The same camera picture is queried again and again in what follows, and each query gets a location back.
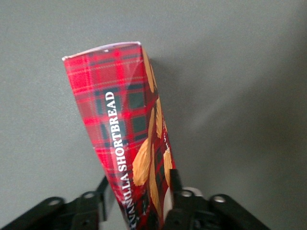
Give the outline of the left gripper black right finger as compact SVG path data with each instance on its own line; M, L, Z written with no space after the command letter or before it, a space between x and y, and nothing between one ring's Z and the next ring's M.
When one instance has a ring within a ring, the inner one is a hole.
M182 185L179 171L170 170L173 207L165 219L166 230L208 230L208 204L202 192Z

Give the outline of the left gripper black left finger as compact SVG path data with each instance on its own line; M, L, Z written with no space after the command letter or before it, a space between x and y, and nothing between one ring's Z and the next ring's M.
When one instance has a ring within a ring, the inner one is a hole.
M72 219L71 230L101 230L106 220L105 194L108 186L104 177L94 191L88 191L77 199L76 214Z

